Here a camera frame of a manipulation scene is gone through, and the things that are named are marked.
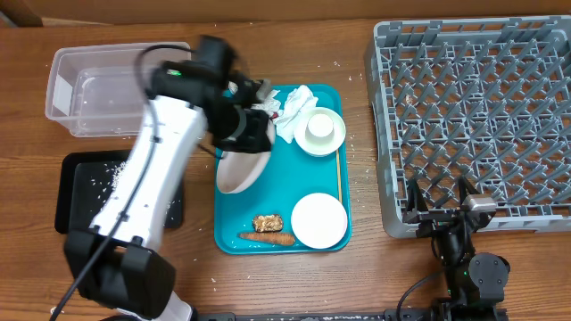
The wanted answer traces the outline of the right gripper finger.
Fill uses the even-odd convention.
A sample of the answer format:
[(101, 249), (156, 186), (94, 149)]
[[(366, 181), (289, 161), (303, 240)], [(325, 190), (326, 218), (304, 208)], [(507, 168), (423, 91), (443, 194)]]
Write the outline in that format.
[(458, 178), (459, 205), (463, 210), (473, 210), (480, 194), (465, 176)]
[(407, 183), (407, 213), (412, 213), (413, 211), (419, 211), (421, 213), (427, 213), (428, 207), (423, 195), (423, 192), (418, 185), (418, 181), (415, 178), (411, 178)]

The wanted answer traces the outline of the large white plate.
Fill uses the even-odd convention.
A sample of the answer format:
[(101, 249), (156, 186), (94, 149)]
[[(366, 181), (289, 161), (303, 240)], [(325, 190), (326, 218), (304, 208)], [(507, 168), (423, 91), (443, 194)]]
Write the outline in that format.
[(255, 183), (269, 163), (271, 151), (260, 153), (223, 152), (216, 172), (221, 193), (241, 193)]

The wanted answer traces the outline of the white tissue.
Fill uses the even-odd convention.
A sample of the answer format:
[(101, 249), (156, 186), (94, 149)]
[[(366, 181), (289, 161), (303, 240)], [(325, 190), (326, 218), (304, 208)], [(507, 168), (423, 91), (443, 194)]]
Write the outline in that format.
[(285, 100), (282, 113), (274, 119), (277, 135), (290, 144), (294, 140), (294, 130), (302, 114), (314, 109), (318, 100), (318, 97), (305, 85), (298, 86), (292, 91)]

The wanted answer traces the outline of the white rice pile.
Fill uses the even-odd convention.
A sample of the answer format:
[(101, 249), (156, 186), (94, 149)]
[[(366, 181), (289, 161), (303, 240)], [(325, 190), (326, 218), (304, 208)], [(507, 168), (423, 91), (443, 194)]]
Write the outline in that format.
[(110, 180), (105, 184), (103, 181), (100, 181), (100, 186), (102, 190), (97, 195), (96, 200), (99, 201), (102, 205), (109, 199), (111, 194), (114, 192), (115, 188), (117, 187), (120, 177), (122, 176), (123, 170), (128, 165), (128, 161), (115, 161), (113, 166), (111, 165), (104, 165), (104, 174), (110, 174)]

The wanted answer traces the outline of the grey paper napkin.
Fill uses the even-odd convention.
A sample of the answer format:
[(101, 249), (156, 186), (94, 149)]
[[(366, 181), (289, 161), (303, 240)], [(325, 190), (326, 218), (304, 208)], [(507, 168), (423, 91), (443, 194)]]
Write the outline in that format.
[(265, 111), (270, 119), (280, 117), (283, 114), (283, 110), (281, 109), (281, 102), (276, 99), (276, 95), (279, 93), (279, 90), (273, 89), (262, 103), (256, 103), (252, 108), (254, 110)]

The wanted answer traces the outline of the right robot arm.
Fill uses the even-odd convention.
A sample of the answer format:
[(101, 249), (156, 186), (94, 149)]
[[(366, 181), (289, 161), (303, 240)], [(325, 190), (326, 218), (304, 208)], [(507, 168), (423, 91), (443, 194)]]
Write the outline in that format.
[[(416, 224), (417, 238), (431, 240), (433, 255), (443, 268), (413, 284), (400, 298), (398, 320), (506, 320), (507, 312), (496, 305), (504, 300), (510, 264), (501, 256), (476, 252), (471, 235), (489, 225), (497, 210), (495, 200), (479, 193), (465, 177), (457, 180), (460, 206), (444, 213), (430, 213), (416, 179), (407, 187), (404, 220)], [(421, 312), (403, 312), (402, 306), (417, 288), (439, 276), (445, 278), (446, 298), (436, 299)]]

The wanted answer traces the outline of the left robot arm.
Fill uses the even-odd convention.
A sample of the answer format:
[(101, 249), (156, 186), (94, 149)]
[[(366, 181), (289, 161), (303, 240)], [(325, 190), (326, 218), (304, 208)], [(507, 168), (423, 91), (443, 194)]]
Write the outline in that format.
[(134, 75), (145, 99), (141, 128), (120, 179), (86, 228), (67, 234), (70, 293), (113, 310), (117, 320), (195, 320), (175, 293), (175, 268), (160, 253), (167, 207), (205, 135), (226, 157), (270, 156), (275, 134), (258, 109), (270, 93), (233, 67), (236, 51), (203, 36), (189, 59), (165, 61), (149, 76), (144, 55)]

